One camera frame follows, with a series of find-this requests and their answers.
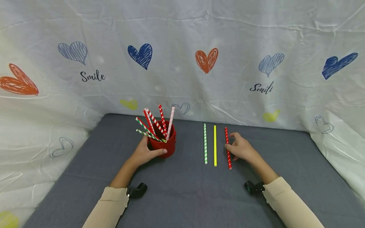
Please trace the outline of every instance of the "text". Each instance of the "text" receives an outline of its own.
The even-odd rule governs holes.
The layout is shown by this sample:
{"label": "text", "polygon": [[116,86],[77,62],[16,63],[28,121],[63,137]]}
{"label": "text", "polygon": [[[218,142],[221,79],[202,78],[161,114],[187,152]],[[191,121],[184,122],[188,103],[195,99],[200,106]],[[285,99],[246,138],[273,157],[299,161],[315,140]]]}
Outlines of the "text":
{"label": "text", "polygon": [[274,88],[273,84],[274,84],[274,81],[269,86],[267,86],[266,89],[264,89],[264,88],[260,88],[262,85],[260,83],[258,83],[258,84],[255,84],[255,86],[253,88],[251,88],[250,91],[259,91],[261,93],[268,94],[273,90],[273,88]]}
{"label": "text", "polygon": [[96,74],[94,74],[94,75],[88,75],[88,76],[86,76],[86,73],[84,71],[81,71],[80,72],[80,75],[82,77],[81,80],[83,82],[87,82],[89,80],[93,80],[93,81],[95,81],[95,80],[98,80],[98,81],[105,80],[105,76],[103,74],[99,76],[99,71],[98,70],[96,70]]}

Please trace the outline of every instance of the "black device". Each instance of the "black device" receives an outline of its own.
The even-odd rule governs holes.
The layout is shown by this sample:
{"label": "black device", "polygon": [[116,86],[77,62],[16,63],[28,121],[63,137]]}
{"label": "black device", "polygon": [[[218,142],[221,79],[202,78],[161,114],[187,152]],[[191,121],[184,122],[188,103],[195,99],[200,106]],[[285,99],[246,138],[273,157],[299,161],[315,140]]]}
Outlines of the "black device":
{"label": "black device", "polygon": [[251,181],[247,181],[244,184],[244,188],[249,192],[250,195],[255,195],[265,191],[264,184],[262,182],[254,185]]}
{"label": "black device", "polygon": [[140,198],[147,191],[147,185],[145,183],[140,183],[137,188],[129,185],[127,187],[127,197],[128,198]]}

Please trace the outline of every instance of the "sleeve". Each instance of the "sleeve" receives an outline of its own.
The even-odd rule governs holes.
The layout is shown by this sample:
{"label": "sleeve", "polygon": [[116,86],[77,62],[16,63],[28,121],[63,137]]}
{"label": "sleeve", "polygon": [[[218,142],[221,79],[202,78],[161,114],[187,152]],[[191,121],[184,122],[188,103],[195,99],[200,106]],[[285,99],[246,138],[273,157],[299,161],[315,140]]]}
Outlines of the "sleeve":
{"label": "sleeve", "polygon": [[128,201],[126,188],[106,187],[82,228],[115,228]]}
{"label": "sleeve", "polygon": [[324,228],[319,219],[282,178],[264,185],[267,203],[287,228]]}

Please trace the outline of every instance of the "hand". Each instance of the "hand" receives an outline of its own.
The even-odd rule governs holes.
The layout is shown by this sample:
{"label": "hand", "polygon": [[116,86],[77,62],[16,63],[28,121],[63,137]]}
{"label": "hand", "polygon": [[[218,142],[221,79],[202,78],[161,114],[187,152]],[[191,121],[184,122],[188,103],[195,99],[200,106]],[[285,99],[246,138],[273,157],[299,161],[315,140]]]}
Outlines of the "hand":
{"label": "hand", "polygon": [[230,144],[226,144],[225,147],[229,150],[232,154],[235,155],[234,161],[238,158],[242,158],[249,163],[252,163],[255,159],[259,158],[259,153],[251,146],[251,144],[242,136],[235,132],[229,135],[230,137],[234,137],[235,141]]}
{"label": "hand", "polygon": [[147,147],[147,136],[143,136],[141,142],[138,144],[136,150],[128,159],[131,164],[137,167],[149,162],[153,158],[167,153],[166,149],[149,150]]}

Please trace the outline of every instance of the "red cup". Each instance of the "red cup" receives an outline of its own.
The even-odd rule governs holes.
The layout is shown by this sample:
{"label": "red cup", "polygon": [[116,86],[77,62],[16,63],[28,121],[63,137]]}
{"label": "red cup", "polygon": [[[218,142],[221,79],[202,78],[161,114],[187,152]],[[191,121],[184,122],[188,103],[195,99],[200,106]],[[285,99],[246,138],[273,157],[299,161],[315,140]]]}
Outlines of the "red cup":
{"label": "red cup", "polygon": [[[157,121],[158,124],[161,126],[162,128],[162,121]],[[168,128],[169,126],[169,121],[165,120],[165,124],[166,127]],[[165,137],[163,136],[163,134],[160,132],[160,130],[156,127],[155,124],[152,124],[153,128],[155,129],[156,132],[156,136],[160,139],[164,139]],[[170,137],[169,140],[167,140],[166,143],[164,142],[158,142],[154,139],[148,138],[149,142],[151,143],[152,149],[153,150],[158,150],[158,149],[166,149],[167,153],[159,156],[160,158],[168,158],[170,157],[174,152],[175,152],[175,144],[176,144],[176,131],[174,128],[174,125],[171,125],[171,130],[170,130]]]}

